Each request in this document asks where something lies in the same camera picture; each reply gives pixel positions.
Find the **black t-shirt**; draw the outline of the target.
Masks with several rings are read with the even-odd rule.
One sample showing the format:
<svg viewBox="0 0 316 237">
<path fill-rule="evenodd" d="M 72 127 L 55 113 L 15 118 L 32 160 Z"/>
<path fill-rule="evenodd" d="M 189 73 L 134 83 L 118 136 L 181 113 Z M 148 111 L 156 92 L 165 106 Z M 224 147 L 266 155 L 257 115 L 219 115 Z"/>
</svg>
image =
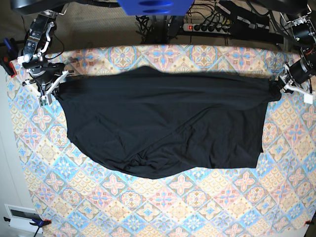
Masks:
<svg viewBox="0 0 316 237">
<path fill-rule="evenodd" d="M 269 79 L 150 67 L 60 84 L 69 140 L 110 170 L 159 179 L 195 167 L 255 168 Z"/>
</svg>

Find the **red black clamp upper left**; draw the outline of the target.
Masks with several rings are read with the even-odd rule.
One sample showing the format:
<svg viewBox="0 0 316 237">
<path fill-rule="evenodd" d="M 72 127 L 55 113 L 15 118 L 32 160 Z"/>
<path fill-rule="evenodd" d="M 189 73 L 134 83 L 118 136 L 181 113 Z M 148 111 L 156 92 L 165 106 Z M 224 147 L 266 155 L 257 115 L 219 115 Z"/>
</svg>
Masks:
<svg viewBox="0 0 316 237">
<path fill-rule="evenodd" d="M 12 61 L 17 59 L 18 47 L 14 38 L 5 38 L 0 43 L 0 65 L 4 68 L 6 73 L 12 77 L 16 76 L 15 67 Z"/>
</svg>

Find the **white power strip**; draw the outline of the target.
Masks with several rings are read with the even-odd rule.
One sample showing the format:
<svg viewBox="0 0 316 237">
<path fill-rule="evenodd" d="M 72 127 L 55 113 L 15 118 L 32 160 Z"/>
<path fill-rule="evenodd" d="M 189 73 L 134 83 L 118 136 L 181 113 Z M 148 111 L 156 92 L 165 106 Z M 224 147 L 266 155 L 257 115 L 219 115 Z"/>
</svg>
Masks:
<svg viewBox="0 0 316 237">
<path fill-rule="evenodd" d="M 184 32 L 198 32 L 198 33 L 214 33 L 214 34 L 229 34 L 229 26 L 220 23 L 211 24 L 193 24 L 184 23 L 182 27 Z"/>
</svg>

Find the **patterned tablecloth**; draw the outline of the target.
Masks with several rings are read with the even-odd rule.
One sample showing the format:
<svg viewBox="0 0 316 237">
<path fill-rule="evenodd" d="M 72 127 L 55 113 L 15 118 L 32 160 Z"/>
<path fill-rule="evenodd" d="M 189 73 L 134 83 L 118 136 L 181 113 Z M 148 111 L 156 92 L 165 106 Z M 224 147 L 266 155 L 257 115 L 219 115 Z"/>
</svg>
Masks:
<svg viewBox="0 0 316 237">
<path fill-rule="evenodd" d="M 14 63 L 6 89 L 17 150 L 47 237 L 302 236 L 316 211 L 316 106 L 299 93 L 268 106 L 255 169 L 150 180 L 102 168 L 66 135 L 57 102 L 41 108 Z"/>
</svg>

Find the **blue clamp lower left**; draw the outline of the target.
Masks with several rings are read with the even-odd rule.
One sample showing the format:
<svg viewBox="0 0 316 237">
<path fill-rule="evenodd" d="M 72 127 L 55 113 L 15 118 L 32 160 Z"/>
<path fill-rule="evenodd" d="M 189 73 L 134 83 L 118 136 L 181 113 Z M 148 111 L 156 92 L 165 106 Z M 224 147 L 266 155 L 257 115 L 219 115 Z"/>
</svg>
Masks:
<svg viewBox="0 0 316 237">
<path fill-rule="evenodd" d="M 9 223 L 9 227 L 19 229 L 22 231 L 31 232 L 34 237 L 36 237 L 39 234 L 43 234 L 43 227 L 50 225 L 50 220 L 37 220 L 37 219 L 23 219 L 23 218 L 3 218 L 5 222 Z"/>
</svg>

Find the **orange clamp lower right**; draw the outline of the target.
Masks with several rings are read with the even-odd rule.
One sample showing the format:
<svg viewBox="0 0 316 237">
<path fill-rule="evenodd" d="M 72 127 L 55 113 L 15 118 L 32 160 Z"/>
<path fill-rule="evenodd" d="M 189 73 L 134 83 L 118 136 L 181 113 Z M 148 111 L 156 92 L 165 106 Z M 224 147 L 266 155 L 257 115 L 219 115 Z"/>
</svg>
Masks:
<svg viewBox="0 0 316 237">
<path fill-rule="evenodd" d="M 314 224 L 315 224 L 315 222 L 313 220 L 305 222 L 305 225 L 314 225 Z"/>
</svg>

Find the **white wall vent box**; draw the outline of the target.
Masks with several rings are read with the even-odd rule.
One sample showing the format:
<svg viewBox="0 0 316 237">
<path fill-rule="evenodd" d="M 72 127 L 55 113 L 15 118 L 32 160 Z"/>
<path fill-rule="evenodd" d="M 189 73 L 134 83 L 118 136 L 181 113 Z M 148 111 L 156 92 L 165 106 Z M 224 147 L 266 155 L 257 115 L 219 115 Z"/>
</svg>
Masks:
<svg viewBox="0 0 316 237">
<path fill-rule="evenodd" d="M 5 204 L 4 206 L 8 213 L 6 218 L 10 220 L 8 222 L 9 227 L 33 234 L 36 232 L 38 227 L 30 224 L 33 223 L 32 219 L 40 220 L 40 216 L 35 209 L 9 204 Z"/>
</svg>

